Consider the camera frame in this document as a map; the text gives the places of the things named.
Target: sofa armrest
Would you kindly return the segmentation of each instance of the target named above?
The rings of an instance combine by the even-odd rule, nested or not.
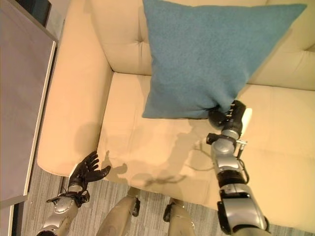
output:
[[[86,2],[69,6],[38,144],[38,165],[61,176],[96,150],[112,78]]]

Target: gray carpet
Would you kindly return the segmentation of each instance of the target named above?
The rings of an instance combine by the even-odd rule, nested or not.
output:
[[[35,236],[45,219],[52,212],[53,204],[46,200],[57,196],[61,177],[51,175],[34,167],[31,189],[25,202],[22,235]],[[107,181],[90,183],[88,188],[91,199],[83,204],[75,220],[72,222],[69,236],[95,236],[102,220],[110,209],[123,198],[128,186]],[[141,209],[138,217],[131,221],[130,236],[166,236],[168,223],[162,219],[168,197],[160,194],[143,192],[140,201]],[[186,204],[194,223],[197,236],[221,236],[217,212],[203,206]],[[300,230],[271,225],[273,236],[315,236]]]

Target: sofa backrest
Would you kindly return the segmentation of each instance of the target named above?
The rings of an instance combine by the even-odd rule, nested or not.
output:
[[[170,1],[192,6],[306,3],[306,10],[249,83],[315,90],[315,0]],[[95,30],[112,69],[151,75],[152,58],[142,0],[91,0],[91,8]]]

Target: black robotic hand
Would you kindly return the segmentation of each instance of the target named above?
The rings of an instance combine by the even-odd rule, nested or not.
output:
[[[69,179],[68,187],[79,185],[82,191],[87,190],[88,183],[98,181],[108,175],[111,167],[107,166],[102,170],[95,170],[98,168],[98,155],[96,151],[91,152],[81,161],[73,171]]]

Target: sofa cushion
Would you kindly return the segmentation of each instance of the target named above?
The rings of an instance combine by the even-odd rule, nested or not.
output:
[[[207,118],[238,92],[306,8],[144,0],[153,58],[145,118]]]
[[[219,131],[207,120],[142,118],[149,90],[149,76],[113,75],[97,150],[102,166],[112,166],[107,180],[216,209],[204,138]],[[263,213],[315,232],[315,92],[247,85],[239,99],[253,108],[243,160]]]
[[[251,77],[250,83],[315,89],[315,1],[313,0],[169,0],[199,5],[258,6],[303,3],[308,7]],[[94,27],[116,72],[151,75],[151,53],[142,0],[89,0]]]

